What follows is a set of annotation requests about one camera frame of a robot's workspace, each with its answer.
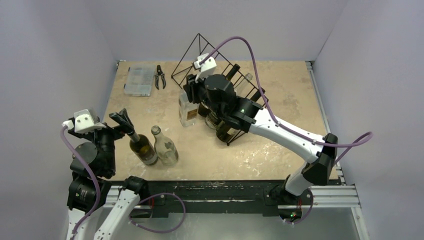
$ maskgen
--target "empty glass bottle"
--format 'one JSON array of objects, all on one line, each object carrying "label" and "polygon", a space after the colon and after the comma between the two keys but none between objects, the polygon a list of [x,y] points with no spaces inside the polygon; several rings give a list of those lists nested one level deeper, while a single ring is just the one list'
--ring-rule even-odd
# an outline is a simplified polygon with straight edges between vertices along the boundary
[{"label": "empty glass bottle", "polygon": [[243,90],[248,86],[249,82],[252,82],[253,76],[250,73],[247,73],[243,79],[234,83],[234,92],[237,96],[242,96]]},{"label": "empty glass bottle", "polygon": [[152,126],[151,133],[155,139],[154,150],[162,164],[166,166],[175,165],[179,156],[174,142],[162,133],[159,126]]}]

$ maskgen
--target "clear glass bottle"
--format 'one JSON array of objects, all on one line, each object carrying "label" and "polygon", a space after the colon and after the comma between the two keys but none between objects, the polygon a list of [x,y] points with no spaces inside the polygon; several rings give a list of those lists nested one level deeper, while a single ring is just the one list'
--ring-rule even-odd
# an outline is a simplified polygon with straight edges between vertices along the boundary
[{"label": "clear glass bottle", "polygon": [[158,155],[155,153],[149,139],[142,134],[129,134],[129,148],[147,166],[155,165],[158,162]]},{"label": "clear glass bottle", "polygon": [[186,91],[181,89],[178,97],[178,117],[183,127],[196,124],[199,104],[189,102]]},{"label": "clear glass bottle", "polygon": [[159,126],[152,126],[151,133],[154,136],[154,150],[165,166],[173,166],[178,161],[178,151],[174,142],[165,136]]},{"label": "clear glass bottle", "polygon": [[244,78],[234,84],[234,92],[237,96],[241,97],[241,94],[243,93],[243,90],[246,88],[246,86],[249,84],[249,82],[252,82],[253,76],[252,74],[248,73],[244,76]]}]

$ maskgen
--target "pliers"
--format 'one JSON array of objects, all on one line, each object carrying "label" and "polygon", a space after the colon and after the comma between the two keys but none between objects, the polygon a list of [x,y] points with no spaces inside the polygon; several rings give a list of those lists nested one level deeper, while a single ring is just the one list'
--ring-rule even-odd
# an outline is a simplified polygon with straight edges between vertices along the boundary
[{"label": "pliers", "polygon": [[160,79],[162,79],[162,89],[165,89],[167,86],[167,81],[165,80],[165,74],[162,71],[161,65],[156,66],[156,73],[154,74],[154,86],[159,90],[159,76]]}]

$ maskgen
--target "wooden table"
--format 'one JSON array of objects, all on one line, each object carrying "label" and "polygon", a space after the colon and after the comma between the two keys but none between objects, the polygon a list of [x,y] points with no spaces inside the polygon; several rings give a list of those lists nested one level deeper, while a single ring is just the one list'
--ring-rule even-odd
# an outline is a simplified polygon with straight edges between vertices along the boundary
[{"label": "wooden table", "polygon": [[[115,142],[116,175],[112,180],[124,180],[131,175],[146,180],[278,180],[285,179],[304,163],[290,150],[250,133],[227,146],[217,139],[215,131],[205,125],[201,116],[197,116],[195,125],[182,127],[178,119],[180,88],[171,79],[176,61],[146,62],[162,66],[167,81],[165,89],[153,87],[150,97],[124,94],[128,68],[135,63],[127,61],[119,64],[104,120],[115,126],[108,114],[126,108],[136,131],[146,135],[152,144],[155,140],[150,129],[154,125],[160,126],[163,133],[174,141],[179,160],[173,167],[163,166],[160,162],[145,166],[130,150],[130,139],[125,136]],[[239,64],[240,71],[245,74],[254,73],[250,61],[233,63]],[[309,132],[325,135],[305,62],[260,61],[257,64],[261,85],[275,115]],[[189,62],[181,63],[182,68],[188,66]],[[215,73],[220,73],[227,64],[218,61],[217,66]],[[337,178],[334,172],[331,174],[333,179]]]}]

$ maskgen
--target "white wall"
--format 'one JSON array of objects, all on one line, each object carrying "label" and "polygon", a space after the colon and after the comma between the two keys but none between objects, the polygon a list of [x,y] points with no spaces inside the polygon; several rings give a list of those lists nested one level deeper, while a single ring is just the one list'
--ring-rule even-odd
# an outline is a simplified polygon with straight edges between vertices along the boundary
[{"label": "white wall", "polygon": [[349,1],[314,70],[341,142],[372,130],[341,165],[371,239],[422,239],[424,1]]},{"label": "white wall", "polygon": [[[124,60],[180,60],[197,33],[213,45],[239,35],[258,60],[315,60],[348,0],[87,0]],[[234,41],[230,59],[250,59]]]},{"label": "white wall", "polygon": [[59,239],[71,181],[61,122],[103,114],[115,60],[82,0],[0,1],[0,56],[0,238]]}]

